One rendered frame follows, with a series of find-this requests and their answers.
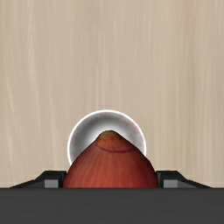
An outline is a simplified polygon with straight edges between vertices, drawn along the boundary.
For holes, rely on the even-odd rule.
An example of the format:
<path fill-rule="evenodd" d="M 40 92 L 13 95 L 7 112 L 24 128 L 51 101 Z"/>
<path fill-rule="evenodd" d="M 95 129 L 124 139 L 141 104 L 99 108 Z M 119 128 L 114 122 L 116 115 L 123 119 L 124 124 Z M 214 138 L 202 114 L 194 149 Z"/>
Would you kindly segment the white bowl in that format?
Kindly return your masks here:
<path fill-rule="evenodd" d="M 73 127 L 67 141 L 67 158 L 73 161 L 103 132 L 113 130 L 134 144 L 144 155 L 147 146 L 144 133 L 128 115 L 112 109 L 102 109 L 85 115 Z"/>

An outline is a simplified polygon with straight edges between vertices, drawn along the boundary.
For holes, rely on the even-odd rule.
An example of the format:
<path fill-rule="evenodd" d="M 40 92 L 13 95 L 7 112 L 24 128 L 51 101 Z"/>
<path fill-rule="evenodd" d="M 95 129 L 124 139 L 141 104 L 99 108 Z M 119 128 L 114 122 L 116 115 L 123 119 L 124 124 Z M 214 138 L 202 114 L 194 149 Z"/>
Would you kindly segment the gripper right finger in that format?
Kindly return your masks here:
<path fill-rule="evenodd" d="M 160 188 L 207 188 L 207 185 L 186 179 L 178 171 L 156 171 Z"/>

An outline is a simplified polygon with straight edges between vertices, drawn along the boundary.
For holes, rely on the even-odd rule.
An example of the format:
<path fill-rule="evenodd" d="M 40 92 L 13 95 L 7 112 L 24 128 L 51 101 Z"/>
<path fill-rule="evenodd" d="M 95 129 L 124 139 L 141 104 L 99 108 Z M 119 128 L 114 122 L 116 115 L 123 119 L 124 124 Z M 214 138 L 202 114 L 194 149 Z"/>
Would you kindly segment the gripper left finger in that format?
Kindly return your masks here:
<path fill-rule="evenodd" d="M 37 178 L 14 185 L 13 188 L 62 188 L 66 171 L 43 171 Z"/>

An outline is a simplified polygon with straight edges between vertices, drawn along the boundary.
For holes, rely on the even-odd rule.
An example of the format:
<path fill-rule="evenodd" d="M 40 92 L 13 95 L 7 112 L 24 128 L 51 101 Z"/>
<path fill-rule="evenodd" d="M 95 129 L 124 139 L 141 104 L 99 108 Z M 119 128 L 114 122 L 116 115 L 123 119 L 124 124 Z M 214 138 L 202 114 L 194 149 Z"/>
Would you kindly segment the red-brown onion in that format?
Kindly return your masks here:
<path fill-rule="evenodd" d="M 158 187 L 149 159 L 124 137 L 102 132 L 72 163 L 64 188 Z"/>

